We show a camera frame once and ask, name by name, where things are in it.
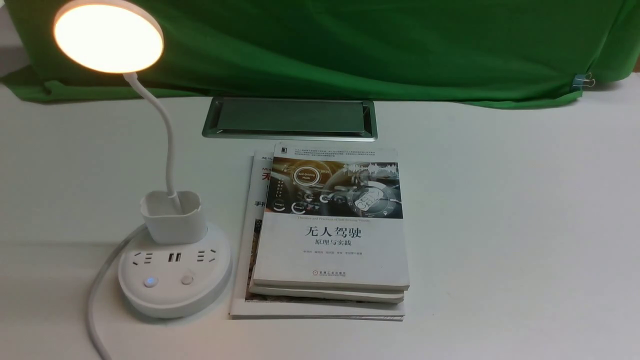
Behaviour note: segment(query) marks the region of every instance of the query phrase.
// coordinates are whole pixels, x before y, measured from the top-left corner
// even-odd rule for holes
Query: lamp base
[[[207,223],[205,237],[190,244],[161,245],[143,231],[125,249],[118,280],[141,313],[154,318],[195,314],[224,291],[232,268],[224,232]]]

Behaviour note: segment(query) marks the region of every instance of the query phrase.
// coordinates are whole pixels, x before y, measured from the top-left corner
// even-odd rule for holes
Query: binder clip
[[[596,85],[596,81],[590,72],[587,74],[577,74],[573,78],[573,83],[571,83],[571,92],[582,90],[585,86],[593,88],[594,85]]]

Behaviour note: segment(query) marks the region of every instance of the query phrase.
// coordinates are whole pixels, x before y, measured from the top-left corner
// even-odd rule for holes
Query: desk lamp
[[[90,331],[95,330],[91,308],[97,285],[123,250],[118,280],[136,309],[157,318],[182,317],[204,309],[226,286],[231,250],[224,233],[206,221],[198,194],[174,190],[171,119],[138,81],[136,71],[153,65],[162,55],[160,25],[145,10],[124,0],[73,0],[56,14],[53,32],[58,47],[80,65],[123,74],[160,113],[168,139],[166,191],[153,191],[142,199],[145,225],[114,250],[96,277],[88,307]]]

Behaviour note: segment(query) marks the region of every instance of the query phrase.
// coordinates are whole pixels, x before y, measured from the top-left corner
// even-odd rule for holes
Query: stack of books
[[[394,150],[256,152],[232,318],[404,318],[409,288]]]

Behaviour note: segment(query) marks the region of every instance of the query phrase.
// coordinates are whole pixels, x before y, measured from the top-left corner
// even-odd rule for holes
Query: green backdrop
[[[31,66],[3,82],[27,101],[136,96],[121,76],[56,47],[64,0],[6,0]],[[576,75],[617,81],[640,53],[636,0],[135,0],[163,57],[139,74],[159,96],[464,101],[575,100]]]

